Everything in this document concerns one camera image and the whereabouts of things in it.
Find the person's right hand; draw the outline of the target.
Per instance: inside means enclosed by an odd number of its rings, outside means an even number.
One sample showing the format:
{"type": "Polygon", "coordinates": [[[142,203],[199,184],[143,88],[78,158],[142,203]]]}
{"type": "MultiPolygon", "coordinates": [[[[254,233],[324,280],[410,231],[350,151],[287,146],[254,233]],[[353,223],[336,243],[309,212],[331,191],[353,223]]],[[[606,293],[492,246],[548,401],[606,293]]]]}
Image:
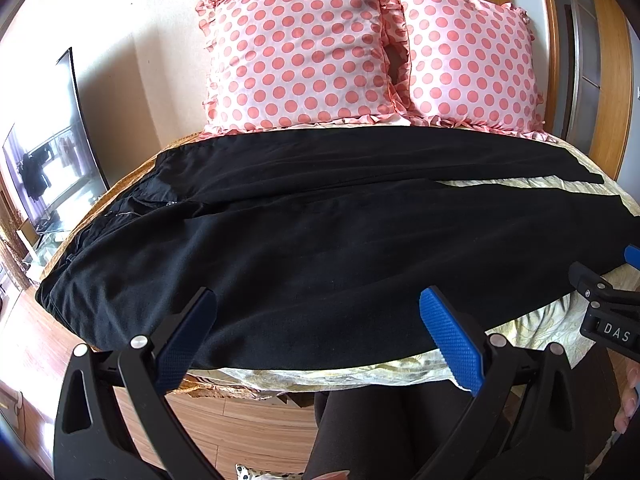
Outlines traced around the person's right hand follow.
{"type": "Polygon", "coordinates": [[[639,395],[636,387],[639,385],[639,364],[634,361],[626,361],[626,386],[620,395],[620,409],[614,418],[614,428],[620,434],[623,434],[634,412],[638,408],[639,395]]]}

